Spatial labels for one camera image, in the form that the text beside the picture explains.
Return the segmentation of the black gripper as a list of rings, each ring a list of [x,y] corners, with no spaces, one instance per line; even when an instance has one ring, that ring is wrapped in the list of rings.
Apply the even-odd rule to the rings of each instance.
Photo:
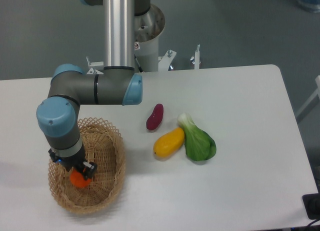
[[[72,168],[78,170],[84,180],[92,179],[97,171],[98,165],[96,163],[86,161],[83,147],[76,154],[69,157],[58,156],[51,148],[48,150],[48,154],[53,163],[61,165],[67,172]]]

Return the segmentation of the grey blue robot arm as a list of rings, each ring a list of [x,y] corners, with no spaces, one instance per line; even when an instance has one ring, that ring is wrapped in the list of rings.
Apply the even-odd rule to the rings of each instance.
[[[67,171],[76,169],[84,179],[97,165],[85,158],[78,128],[81,105],[138,105],[142,76],[135,73],[134,18],[147,13],[151,0],[81,0],[104,8],[104,61],[99,74],[86,74],[73,64],[56,68],[45,99],[36,110],[38,125],[49,145],[49,156]]]

